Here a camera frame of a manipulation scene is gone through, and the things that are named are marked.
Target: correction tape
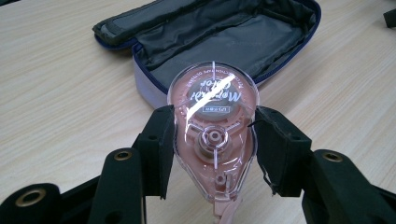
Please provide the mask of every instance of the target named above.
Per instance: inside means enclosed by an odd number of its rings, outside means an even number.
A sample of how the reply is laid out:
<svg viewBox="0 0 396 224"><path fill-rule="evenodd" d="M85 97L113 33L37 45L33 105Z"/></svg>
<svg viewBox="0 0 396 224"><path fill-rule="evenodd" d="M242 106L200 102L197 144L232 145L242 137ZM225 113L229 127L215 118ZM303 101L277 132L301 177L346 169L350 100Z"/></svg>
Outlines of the correction tape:
<svg viewBox="0 0 396 224"><path fill-rule="evenodd" d="M259 94L252 79L225 63L194 64L168 92L175 107L175 154L218 223L232 223L238 193L256 154L254 119Z"/></svg>

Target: wood grain surface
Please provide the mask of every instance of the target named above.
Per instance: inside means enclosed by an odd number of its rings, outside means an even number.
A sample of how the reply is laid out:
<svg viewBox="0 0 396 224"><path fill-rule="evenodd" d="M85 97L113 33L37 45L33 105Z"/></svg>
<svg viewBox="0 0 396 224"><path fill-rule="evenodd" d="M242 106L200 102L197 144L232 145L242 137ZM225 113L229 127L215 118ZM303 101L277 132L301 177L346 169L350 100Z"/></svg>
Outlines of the wood grain surface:
<svg viewBox="0 0 396 224"><path fill-rule="evenodd" d="M93 38L99 21L148 0L22 0L0 7L0 202L34 183L65 192L100 174L129 147L153 109L137 93L131 52ZM318 1L311 42L260 86L313 140L339 151L374 185L396 192L396 30L392 0ZM301 198L271 196L253 162L234 223L305 223ZM148 198L148 223L211 223L205 201L176 161L167 200Z"/></svg>

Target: pink correction tape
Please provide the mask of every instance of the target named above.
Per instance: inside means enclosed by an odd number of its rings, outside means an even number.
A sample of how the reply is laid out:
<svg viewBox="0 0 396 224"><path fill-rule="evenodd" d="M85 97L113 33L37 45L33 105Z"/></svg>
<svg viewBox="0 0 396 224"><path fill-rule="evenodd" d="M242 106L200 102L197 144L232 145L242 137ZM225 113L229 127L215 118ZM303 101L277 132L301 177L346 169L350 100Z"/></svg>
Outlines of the pink correction tape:
<svg viewBox="0 0 396 224"><path fill-rule="evenodd" d="M171 84L175 106L175 154L218 223L232 223L248 167L256 154L253 121L259 94L251 78L224 63L198 63Z"/></svg>

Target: wooden table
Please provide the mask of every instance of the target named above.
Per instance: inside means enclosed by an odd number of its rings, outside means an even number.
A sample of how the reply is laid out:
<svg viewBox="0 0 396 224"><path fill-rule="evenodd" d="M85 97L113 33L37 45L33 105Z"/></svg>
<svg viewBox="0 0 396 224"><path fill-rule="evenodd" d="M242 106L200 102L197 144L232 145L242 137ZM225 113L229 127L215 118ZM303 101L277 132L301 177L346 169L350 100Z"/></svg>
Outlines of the wooden table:
<svg viewBox="0 0 396 224"><path fill-rule="evenodd" d="M129 147L153 109L137 93L129 50L93 38L99 21L136 1L23 0L0 7L0 201L50 182L65 192ZM374 185L396 192L394 1L318 1L311 42L260 87L312 140L352 159ZM272 197L254 161L234 223L305 223L301 198ZM148 223L211 223L212 206L175 161L168 199L148 198Z"/></svg>

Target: zippered pouch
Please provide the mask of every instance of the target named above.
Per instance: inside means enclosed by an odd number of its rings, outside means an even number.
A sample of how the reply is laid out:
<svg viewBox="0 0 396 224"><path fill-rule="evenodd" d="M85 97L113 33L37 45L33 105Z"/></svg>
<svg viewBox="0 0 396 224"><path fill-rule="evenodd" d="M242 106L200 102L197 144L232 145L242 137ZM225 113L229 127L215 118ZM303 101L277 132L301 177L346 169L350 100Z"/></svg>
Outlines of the zippered pouch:
<svg viewBox="0 0 396 224"><path fill-rule="evenodd" d="M199 62L231 64L260 85L306 45L319 21L313 0L160 0L92 29L105 48L132 48L136 87L158 108L177 74Z"/></svg>

